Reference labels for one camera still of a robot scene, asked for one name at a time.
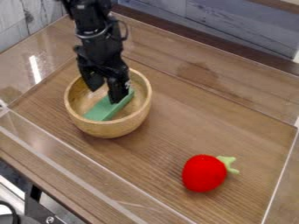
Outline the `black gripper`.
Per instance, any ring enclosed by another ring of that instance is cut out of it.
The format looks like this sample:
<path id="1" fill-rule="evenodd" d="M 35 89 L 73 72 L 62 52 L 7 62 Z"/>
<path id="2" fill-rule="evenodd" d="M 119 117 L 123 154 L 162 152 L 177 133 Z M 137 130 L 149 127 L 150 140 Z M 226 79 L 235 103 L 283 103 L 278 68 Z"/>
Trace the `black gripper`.
<path id="1" fill-rule="evenodd" d="M 77 30 L 77 36 L 82 42 L 74 47 L 82 78 L 93 92 L 103 86 L 107 78 L 109 99 L 117 104 L 130 89 L 129 66 L 122 58 L 127 36 L 122 36 L 119 29 Z"/>

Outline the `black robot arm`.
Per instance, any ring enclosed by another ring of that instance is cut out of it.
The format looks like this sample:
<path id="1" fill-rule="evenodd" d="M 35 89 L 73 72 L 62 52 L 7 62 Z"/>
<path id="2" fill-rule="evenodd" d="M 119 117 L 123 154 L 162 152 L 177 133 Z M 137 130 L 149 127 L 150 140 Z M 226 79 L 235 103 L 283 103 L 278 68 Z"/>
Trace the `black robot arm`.
<path id="1" fill-rule="evenodd" d="M 95 92 L 107 83 L 109 99 L 119 103 L 129 95 L 129 66 L 123 61 L 121 21 L 111 14 L 111 0 L 61 0 L 75 22 L 81 45 L 74 46 L 78 67 L 89 89 Z"/>

